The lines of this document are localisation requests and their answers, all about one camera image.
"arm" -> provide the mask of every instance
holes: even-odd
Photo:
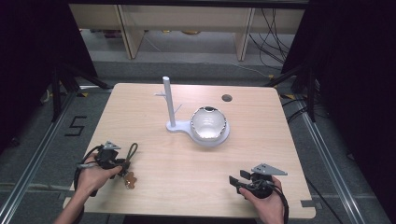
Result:
[[[278,179],[273,177],[274,184],[282,189]],[[259,213],[260,220],[265,224],[283,224],[284,206],[279,195],[273,192],[269,197],[264,199],[256,198],[250,191],[240,188],[239,192],[248,199]]]
[[[86,162],[94,161],[94,156],[95,155],[92,154]],[[91,193],[101,188],[111,176],[118,174],[121,169],[122,168],[120,166],[110,170],[104,170],[99,166],[83,169],[79,175],[78,188],[75,194],[70,199],[62,213],[56,218],[54,223],[73,223]]]

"wooden table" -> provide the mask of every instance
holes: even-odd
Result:
[[[290,206],[290,218],[312,218],[303,170],[275,89],[256,87],[171,85],[176,119],[190,119],[201,106],[219,109],[230,123],[228,139],[213,148],[200,147],[184,133],[169,133],[161,84],[118,84],[87,151],[107,140],[121,147],[125,158],[138,143],[130,171],[137,177],[126,189],[120,177],[107,181],[85,204],[86,212],[189,216],[256,217],[249,201],[229,184],[229,175],[267,163],[288,172],[278,176]],[[233,97],[222,100],[223,94]]]

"white vertical rod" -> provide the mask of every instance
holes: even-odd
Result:
[[[173,108],[172,92],[171,92],[171,82],[169,77],[163,77],[163,85],[165,87],[165,98],[168,104],[169,119],[171,121],[171,127],[175,127],[175,110]]]

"hand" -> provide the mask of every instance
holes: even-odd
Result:
[[[273,181],[279,189],[282,189],[282,185],[278,179],[273,177]],[[273,192],[269,197],[259,199],[247,189],[240,188],[239,192],[254,205],[263,223],[283,223],[284,206],[277,193]]]
[[[85,160],[85,163],[95,162],[95,156],[96,154],[92,153],[90,157]],[[82,169],[78,179],[78,190],[83,189],[91,194],[95,190],[101,188],[111,176],[118,174],[121,170],[121,166],[109,170],[104,170],[100,166]]]

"white stand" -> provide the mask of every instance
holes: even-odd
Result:
[[[186,133],[197,144],[203,147],[216,147],[223,143],[230,134],[230,125],[227,121],[224,133],[215,141],[203,141],[195,137],[191,130],[191,120],[175,120],[175,111],[173,107],[172,92],[169,77],[163,77],[163,85],[165,88],[165,98],[168,105],[169,121],[166,122],[166,129],[170,133]]]

